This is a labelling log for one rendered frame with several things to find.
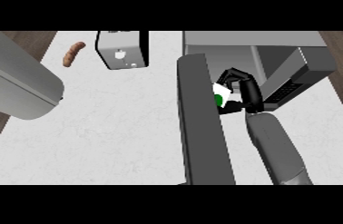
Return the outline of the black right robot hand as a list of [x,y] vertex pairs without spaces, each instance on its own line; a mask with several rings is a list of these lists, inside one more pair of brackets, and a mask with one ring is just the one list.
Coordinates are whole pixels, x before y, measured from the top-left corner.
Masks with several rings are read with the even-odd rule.
[[232,90],[232,82],[238,82],[241,102],[228,101],[223,106],[217,106],[219,114],[228,114],[246,110],[247,113],[265,111],[263,96],[259,84],[251,74],[237,68],[226,69],[217,80],[217,84]]

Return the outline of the white green milk carton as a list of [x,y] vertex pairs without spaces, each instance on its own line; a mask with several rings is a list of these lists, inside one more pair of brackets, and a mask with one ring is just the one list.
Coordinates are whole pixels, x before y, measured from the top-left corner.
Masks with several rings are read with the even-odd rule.
[[215,100],[219,107],[225,107],[232,91],[220,84],[213,83]]

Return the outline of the grey microwave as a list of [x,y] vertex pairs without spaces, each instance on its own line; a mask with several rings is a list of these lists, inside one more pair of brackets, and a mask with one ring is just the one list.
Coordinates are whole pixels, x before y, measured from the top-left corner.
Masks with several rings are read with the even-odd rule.
[[336,71],[317,31],[186,31],[183,53],[203,55],[212,81],[229,68],[254,76],[269,112]]

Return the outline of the dark grey microwave door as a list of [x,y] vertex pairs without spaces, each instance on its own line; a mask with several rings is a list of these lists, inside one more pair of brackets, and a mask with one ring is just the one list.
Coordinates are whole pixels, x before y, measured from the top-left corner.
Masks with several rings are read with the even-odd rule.
[[235,185],[203,54],[188,54],[178,59],[178,90],[186,184]]

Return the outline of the silver toaster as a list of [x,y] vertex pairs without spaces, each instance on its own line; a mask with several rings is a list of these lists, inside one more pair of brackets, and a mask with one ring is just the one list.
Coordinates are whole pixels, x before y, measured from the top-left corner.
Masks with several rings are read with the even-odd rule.
[[149,66],[149,32],[99,31],[95,51],[110,70]]

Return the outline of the brown sausage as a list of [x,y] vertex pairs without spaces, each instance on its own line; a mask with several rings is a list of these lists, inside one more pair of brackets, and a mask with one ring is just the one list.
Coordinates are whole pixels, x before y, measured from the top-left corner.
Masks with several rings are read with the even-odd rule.
[[86,47],[86,43],[77,42],[71,45],[70,50],[64,55],[64,67],[70,67],[77,57],[79,51]]

